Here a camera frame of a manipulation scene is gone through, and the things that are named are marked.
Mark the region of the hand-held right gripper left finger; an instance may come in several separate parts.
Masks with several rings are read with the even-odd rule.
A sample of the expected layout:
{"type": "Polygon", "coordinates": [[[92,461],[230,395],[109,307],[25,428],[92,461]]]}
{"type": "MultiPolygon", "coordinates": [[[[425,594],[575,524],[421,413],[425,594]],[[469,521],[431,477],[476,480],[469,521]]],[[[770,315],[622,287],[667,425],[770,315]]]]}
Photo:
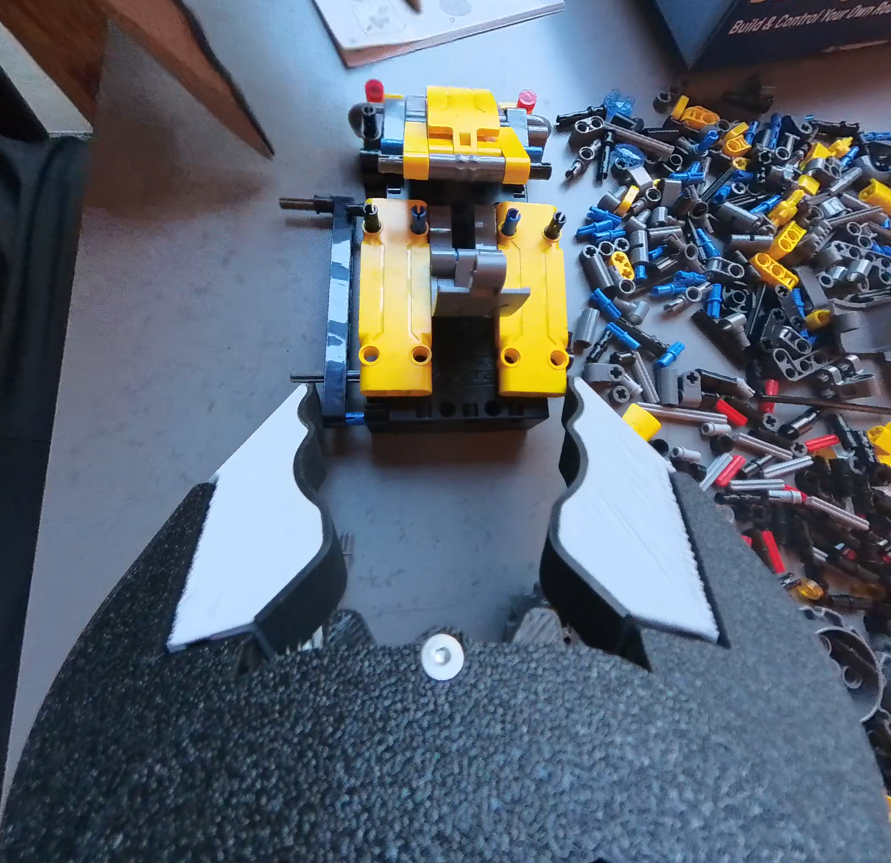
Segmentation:
{"type": "Polygon", "coordinates": [[[287,399],[217,469],[169,652],[250,634],[268,657],[320,648],[348,569],[320,489],[320,397],[287,399]]]}

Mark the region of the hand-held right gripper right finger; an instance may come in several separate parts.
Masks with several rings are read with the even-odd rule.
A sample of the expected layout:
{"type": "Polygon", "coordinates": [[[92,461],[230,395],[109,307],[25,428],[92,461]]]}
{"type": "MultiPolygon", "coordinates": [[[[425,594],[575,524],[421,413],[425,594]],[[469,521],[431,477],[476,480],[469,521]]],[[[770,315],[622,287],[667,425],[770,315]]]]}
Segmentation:
{"type": "Polygon", "coordinates": [[[566,488],[542,551],[546,600],[585,646],[646,669],[645,631],[719,646],[674,469],[578,377],[567,381],[562,423],[566,488]]]}

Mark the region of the long black holed beam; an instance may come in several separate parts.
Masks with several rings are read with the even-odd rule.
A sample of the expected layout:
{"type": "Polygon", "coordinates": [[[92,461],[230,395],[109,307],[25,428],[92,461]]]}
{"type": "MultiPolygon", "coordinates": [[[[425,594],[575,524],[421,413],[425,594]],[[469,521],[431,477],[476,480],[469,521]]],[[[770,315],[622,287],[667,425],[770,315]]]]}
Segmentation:
{"type": "Polygon", "coordinates": [[[321,398],[323,423],[328,427],[347,421],[354,236],[361,209],[361,204],[343,196],[332,197],[330,206],[323,208],[332,218],[321,398]]]}

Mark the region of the yellow toy vehicle model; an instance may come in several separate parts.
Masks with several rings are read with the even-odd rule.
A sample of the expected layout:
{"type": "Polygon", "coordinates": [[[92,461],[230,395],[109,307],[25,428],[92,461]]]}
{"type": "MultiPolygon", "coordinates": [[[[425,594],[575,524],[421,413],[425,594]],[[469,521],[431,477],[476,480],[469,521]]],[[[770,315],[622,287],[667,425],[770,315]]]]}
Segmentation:
{"type": "MultiPolygon", "coordinates": [[[[529,184],[551,177],[552,127],[536,95],[396,94],[370,79],[349,122],[365,199],[351,199],[362,209],[341,426],[444,433],[543,423],[565,394],[570,356],[566,217],[529,200],[529,184]]],[[[327,214],[332,226],[323,211],[332,197],[280,206],[327,214]]],[[[323,373],[293,380],[314,384],[321,402],[323,373]]]]}

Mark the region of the grey desk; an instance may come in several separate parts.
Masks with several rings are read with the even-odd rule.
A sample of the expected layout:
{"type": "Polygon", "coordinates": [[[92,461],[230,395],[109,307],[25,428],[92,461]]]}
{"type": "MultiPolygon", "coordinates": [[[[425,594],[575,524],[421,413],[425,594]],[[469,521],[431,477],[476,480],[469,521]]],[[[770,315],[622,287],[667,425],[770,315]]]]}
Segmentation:
{"type": "MultiPolygon", "coordinates": [[[[640,108],[677,60],[648,0],[564,0],[548,18],[347,69],[312,0],[186,0],[273,143],[259,156],[112,29],[92,141],[9,767],[53,678],[175,510],[321,372],[328,219],[281,196],[361,194],[347,111],[370,77],[537,93],[626,85],[640,108]]],[[[563,488],[561,404],[529,433],[325,437],[323,489],[354,537],[344,603],[384,643],[450,625],[503,635],[563,488]]]]}

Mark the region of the white instruction booklet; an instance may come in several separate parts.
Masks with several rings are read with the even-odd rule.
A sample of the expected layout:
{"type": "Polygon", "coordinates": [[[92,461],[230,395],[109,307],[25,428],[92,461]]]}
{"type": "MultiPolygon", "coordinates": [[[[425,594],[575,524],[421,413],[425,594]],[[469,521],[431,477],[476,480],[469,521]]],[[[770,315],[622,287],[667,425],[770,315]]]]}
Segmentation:
{"type": "Polygon", "coordinates": [[[347,67],[500,29],[562,11],[563,0],[313,0],[347,67]]]}

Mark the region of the yellow curved panel piece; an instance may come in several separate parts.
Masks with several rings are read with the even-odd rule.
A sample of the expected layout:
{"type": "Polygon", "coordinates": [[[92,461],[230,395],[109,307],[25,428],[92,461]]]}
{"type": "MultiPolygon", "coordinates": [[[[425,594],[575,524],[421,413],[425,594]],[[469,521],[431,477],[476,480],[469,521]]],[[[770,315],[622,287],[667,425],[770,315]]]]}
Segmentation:
{"type": "Polygon", "coordinates": [[[652,412],[636,402],[628,405],[622,415],[622,421],[646,443],[650,443],[662,427],[660,420],[652,412]]]}

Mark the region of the black wheel rim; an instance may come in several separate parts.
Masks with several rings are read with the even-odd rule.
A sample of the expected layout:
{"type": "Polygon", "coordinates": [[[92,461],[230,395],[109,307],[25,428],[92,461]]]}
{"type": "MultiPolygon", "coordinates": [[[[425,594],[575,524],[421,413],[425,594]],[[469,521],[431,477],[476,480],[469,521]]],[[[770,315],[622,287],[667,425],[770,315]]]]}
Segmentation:
{"type": "Polygon", "coordinates": [[[799,612],[814,629],[849,694],[860,723],[866,725],[884,709],[888,679],[885,654],[877,652],[863,627],[825,607],[802,605],[799,612]]]}

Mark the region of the person's dark clothing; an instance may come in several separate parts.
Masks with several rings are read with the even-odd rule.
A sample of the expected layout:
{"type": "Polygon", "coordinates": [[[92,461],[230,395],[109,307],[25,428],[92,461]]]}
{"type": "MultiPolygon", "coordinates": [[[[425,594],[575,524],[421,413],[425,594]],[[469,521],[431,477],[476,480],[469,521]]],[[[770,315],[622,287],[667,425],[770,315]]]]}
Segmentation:
{"type": "Polygon", "coordinates": [[[81,229],[88,148],[1,141],[1,773],[81,229]]]}

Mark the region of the pile of small building pieces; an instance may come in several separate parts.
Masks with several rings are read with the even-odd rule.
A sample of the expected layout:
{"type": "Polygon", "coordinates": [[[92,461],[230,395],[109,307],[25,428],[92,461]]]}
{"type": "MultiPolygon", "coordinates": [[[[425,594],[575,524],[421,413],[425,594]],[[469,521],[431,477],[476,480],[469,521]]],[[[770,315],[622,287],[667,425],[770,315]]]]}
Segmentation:
{"type": "Polygon", "coordinates": [[[600,200],[575,232],[591,293],[570,335],[793,597],[889,631],[889,124],[769,114],[752,77],[556,117],[600,200]]]}

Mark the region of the blue cardboard kit box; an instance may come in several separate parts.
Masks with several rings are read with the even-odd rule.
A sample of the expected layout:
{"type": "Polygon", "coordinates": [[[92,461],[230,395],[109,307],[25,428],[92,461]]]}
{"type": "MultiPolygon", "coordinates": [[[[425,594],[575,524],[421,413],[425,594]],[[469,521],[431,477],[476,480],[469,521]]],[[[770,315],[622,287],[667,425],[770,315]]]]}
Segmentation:
{"type": "Polygon", "coordinates": [[[652,0],[689,70],[880,45],[890,0],[652,0]]]}

